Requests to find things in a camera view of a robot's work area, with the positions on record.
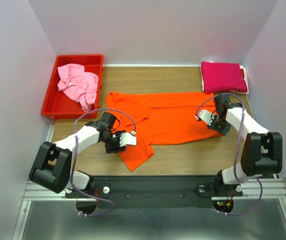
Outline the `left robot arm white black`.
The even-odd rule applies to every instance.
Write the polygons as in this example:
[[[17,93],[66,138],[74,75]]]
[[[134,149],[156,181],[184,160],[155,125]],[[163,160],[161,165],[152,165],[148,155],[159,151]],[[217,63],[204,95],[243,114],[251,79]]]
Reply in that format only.
[[[114,130],[118,118],[104,112],[97,121],[89,121],[79,131],[57,142],[43,142],[36,154],[28,179],[54,193],[63,191],[70,181],[72,158],[91,145],[103,142],[105,152],[126,150],[121,145],[125,130]]]

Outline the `orange t shirt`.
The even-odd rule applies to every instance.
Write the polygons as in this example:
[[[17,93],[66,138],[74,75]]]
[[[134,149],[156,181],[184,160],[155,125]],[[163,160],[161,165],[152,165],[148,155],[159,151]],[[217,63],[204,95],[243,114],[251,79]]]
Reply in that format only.
[[[213,112],[215,105],[208,101],[211,94],[204,92],[177,92],[153,94],[125,94],[111,91],[106,105],[112,109],[120,130],[136,131],[137,144],[119,153],[132,172],[155,153],[154,145],[175,145],[199,141],[220,134],[197,121],[195,112],[200,105]]]

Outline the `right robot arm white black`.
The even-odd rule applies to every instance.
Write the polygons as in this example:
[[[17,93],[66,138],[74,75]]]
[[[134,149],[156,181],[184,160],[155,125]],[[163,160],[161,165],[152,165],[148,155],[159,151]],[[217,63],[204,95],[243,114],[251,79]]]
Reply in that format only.
[[[244,183],[252,177],[278,174],[283,168],[283,137],[257,123],[242,103],[233,103],[229,94],[213,97],[215,113],[202,110],[199,116],[207,127],[221,135],[231,128],[238,131],[238,142],[233,166],[220,170],[213,182],[214,192],[225,195],[231,186]],[[241,140],[244,146],[238,162]]]

